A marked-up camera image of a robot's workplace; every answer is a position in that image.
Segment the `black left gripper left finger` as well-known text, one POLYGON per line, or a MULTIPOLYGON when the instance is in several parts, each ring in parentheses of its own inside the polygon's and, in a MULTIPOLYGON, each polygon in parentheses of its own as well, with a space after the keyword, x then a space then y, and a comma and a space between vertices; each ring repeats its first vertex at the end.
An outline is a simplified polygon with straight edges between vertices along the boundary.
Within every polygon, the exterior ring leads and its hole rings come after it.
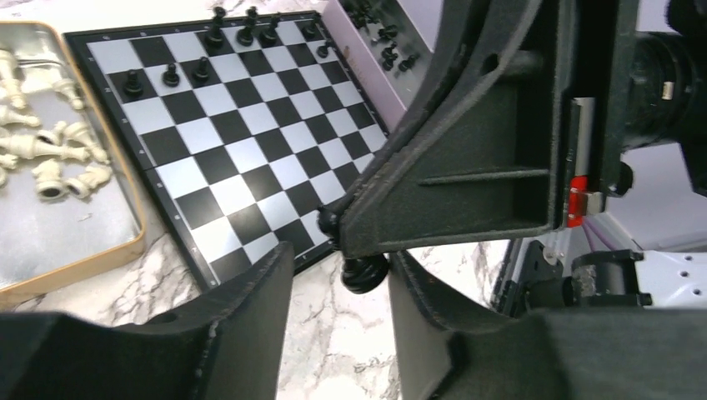
POLYGON ((273 399, 293 246, 142 325, 60 312, 1 316, 4 399, 273 399))

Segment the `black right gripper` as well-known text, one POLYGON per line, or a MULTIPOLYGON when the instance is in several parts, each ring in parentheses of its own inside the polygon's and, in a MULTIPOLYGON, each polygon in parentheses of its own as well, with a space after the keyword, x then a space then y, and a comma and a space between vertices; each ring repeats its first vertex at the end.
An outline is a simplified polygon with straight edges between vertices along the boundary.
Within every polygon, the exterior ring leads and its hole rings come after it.
POLYGON ((447 97, 403 124, 339 220, 346 258, 521 238, 560 223, 561 113, 569 86, 564 223, 633 185, 622 153, 678 143, 706 193, 706 4, 670 1, 665 32, 636 1, 492 1, 447 97))

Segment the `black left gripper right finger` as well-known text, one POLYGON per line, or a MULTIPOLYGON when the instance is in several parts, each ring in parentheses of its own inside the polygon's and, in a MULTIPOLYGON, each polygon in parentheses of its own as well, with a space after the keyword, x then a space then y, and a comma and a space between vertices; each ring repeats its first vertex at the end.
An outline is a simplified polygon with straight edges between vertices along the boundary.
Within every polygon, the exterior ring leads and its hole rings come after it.
POLYGON ((703 399, 706 314, 575 308, 497 314, 391 258, 389 294, 406 399, 703 399))

